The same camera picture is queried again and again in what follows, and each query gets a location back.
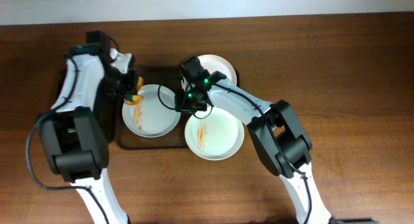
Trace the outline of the grey-white plate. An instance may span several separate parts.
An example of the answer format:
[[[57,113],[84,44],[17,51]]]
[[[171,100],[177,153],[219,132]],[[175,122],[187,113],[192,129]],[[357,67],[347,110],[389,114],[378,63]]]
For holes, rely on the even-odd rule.
[[[167,109],[158,99],[156,84],[144,85],[138,92],[142,97],[134,106],[122,106],[122,118],[125,125],[134,134],[141,137],[160,137],[169,133],[179,122],[181,114]]]

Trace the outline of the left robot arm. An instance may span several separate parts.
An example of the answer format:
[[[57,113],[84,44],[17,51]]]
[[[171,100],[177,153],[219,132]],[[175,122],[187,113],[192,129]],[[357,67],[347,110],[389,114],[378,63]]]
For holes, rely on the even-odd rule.
[[[95,223],[129,223],[107,167],[117,103],[131,99],[143,84],[132,70],[134,56],[122,54],[113,38],[95,30],[86,34],[84,45],[70,48],[65,60],[56,102],[33,129],[51,171],[66,182],[61,190],[76,190]]]

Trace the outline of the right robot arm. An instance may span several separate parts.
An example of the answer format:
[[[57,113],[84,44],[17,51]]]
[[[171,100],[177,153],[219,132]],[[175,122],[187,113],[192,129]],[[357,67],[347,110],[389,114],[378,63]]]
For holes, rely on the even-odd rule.
[[[209,73],[195,56],[181,62],[179,71],[188,87],[178,93],[176,111],[194,113],[212,106],[229,112],[247,127],[263,166],[282,180],[298,223],[334,221],[312,174],[312,142],[288,102],[256,98],[223,73]]]

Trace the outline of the white plate bottom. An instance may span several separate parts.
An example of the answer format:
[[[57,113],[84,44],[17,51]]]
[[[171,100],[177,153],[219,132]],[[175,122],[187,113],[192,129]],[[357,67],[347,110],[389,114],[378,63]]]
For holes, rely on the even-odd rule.
[[[188,119],[184,130],[189,149],[210,161],[220,161],[234,155],[240,149],[244,136],[243,123],[217,107],[197,111]]]

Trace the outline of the green and yellow sponge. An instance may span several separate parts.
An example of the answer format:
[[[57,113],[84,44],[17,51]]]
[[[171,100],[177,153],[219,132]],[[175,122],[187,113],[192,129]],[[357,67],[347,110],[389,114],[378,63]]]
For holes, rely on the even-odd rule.
[[[136,83],[136,90],[139,91],[142,86],[144,85],[144,79],[142,77],[138,77],[137,83]],[[142,98],[140,97],[140,95],[135,94],[135,95],[125,95],[124,96],[124,103],[130,106],[133,106],[137,103],[139,103],[139,101]]]

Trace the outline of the white plate top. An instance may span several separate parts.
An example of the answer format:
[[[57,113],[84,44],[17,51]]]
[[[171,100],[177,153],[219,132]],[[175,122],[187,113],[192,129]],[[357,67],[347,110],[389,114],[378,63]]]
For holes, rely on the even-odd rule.
[[[235,86],[238,85],[237,71],[226,59],[214,54],[203,54],[197,58],[201,66],[210,74],[213,74],[215,71],[219,71],[224,74]]]

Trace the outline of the white plate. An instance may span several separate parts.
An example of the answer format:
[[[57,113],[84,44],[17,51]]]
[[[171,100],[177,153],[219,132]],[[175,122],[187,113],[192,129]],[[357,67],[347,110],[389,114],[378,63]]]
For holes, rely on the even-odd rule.
[[[184,130],[189,149],[210,161],[220,161],[234,155],[240,149],[244,136],[243,123],[217,107],[197,111],[188,119]]]
[[[214,54],[203,54],[197,58],[201,66],[210,74],[213,74],[215,71],[219,71],[224,74],[235,86],[238,85],[237,71],[226,59]]]

